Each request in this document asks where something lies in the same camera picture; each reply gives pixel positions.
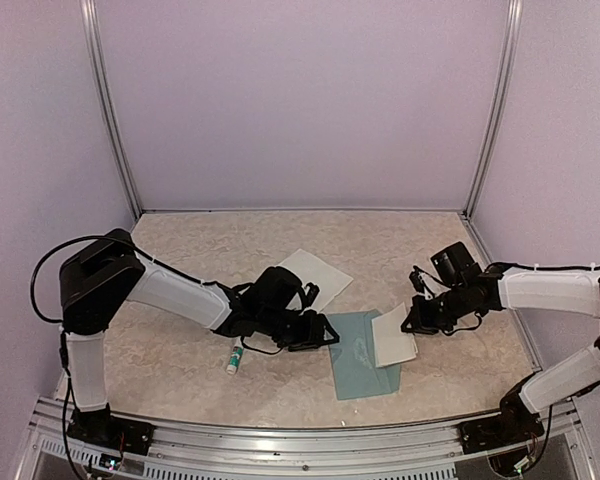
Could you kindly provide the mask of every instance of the lavender wall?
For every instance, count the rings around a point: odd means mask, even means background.
[[[149,209],[461,209],[506,1],[98,2]]]
[[[77,2],[0,1],[0,479],[39,394],[59,375],[56,326],[28,301],[56,243],[130,227],[101,118]],[[57,268],[40,279],[58,315]]]
[[[600,1],[525,2],[476,224],[498,259],[600,262]],[[600,331],[575,315],[524,318],[545,365]],[[577,403],[600,467],[600,388]]]

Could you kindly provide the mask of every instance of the white arm cover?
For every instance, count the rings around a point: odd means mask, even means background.
[[[95,335],[68,333],[67,351],[76,407],[83,412],[105,408],[104,332]]]
[[[146,270],[128,301],[145,303],[173,312],[215,330],[231,309],[221,288],[204,286],[140,258]],[[67,334],[69,370],[76,406],[83,412],[105,408],[104,332],[95,335]]]
[[[520,398],[531,413],[539,413],[599,381],[600,350],[591,345],[531,377]]]
[[[600,270],[530,271],[512,268],[498,282],[505,308],[539,308],[600,317]],[[534,375],[520,398],[532,413],[600,381],[600,350],[590,346]]]
[[[504,308],[540,308],[600,318],[600,270],[530,271],[512,268],[498,282]]]
[[[231,309],[220,287],[204,286],[164,269],[142,257],[146,271],[127,297],[127,301],[145,303],[176,313],[215,330]]]

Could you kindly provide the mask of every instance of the blue-green towel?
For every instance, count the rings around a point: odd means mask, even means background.
[[[329,345],[338,400],[373,397],[400,388],[400,365],[375,367],[375,348],[371,319],[377,310],[328,315],[340,335],[340,342]]]

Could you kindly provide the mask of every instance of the marble pattern surface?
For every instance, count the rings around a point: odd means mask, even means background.
[[[144,215],[136,243],[194,276],[252,281],[302,248],[354,281],[325,312],[388,312],[414,294],[412,265],[458,240],[479,258],[457,215],[407,212],[226,212]],[[474,318],[466,320],[467,324]],[[338,401],[328,349],[269,357],[245,352],[225,372],[233,340],[152,307],[126,303],[107,331],[114,410],[230,426],[342,427],[432,420],[495,408],[531,373],[513,319],[490,313],[476,332],[418,336],[392,395]],[[267,338],[253,346],[273,349]]]

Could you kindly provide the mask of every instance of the white bottle with green label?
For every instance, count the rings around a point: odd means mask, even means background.
[[[229,364],[227,365],[227,373],[229,375],[235,375],[238,371],[238,367],[240,366],[240,359],[242,358],[242,353],[244,352],[244,347],[242,346],[242,341],[240,337],[236,338],[235,343],[233,344],[233,349],[231,350],[231,358],[229,358]]]

